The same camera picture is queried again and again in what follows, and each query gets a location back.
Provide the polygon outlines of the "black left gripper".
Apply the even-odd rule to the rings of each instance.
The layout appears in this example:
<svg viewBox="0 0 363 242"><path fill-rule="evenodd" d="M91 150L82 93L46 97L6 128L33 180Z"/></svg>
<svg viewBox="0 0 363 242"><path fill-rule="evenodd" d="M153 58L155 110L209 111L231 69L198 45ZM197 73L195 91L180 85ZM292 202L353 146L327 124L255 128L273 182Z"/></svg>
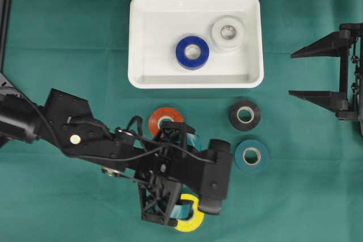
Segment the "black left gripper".
<svg viewBox="0 0 363 242"><path fill-rule="evenodd" d="M153 139L135 133L146 155L136 164L134 178L140 198L141 219L177 226L195 215L194 200L182 199L181 164L201 150L200 137L185 122L163 121Z"/></svg>

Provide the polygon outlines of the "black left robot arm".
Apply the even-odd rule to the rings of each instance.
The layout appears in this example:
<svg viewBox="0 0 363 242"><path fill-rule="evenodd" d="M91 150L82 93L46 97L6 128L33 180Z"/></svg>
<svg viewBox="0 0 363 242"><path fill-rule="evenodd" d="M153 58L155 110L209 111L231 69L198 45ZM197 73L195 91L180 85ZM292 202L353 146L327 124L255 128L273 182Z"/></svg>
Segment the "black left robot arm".
<svg viewBox="0 0 363 242"><path fill-rule="evenodd" d="M195 158L195 131L164 117L153 139L147 139L142 122L134 116L126 128L110 131L93 116L84 99L52 89L45 105L37 105L1 77L2 145L10 140L32 143L42 139L67 157L100 165L108 176L124 178L131 169L142 220L180 232L194 231L204 220L199 199L182 191L184 181L171 174L171 167L179 159Z"/></svg>

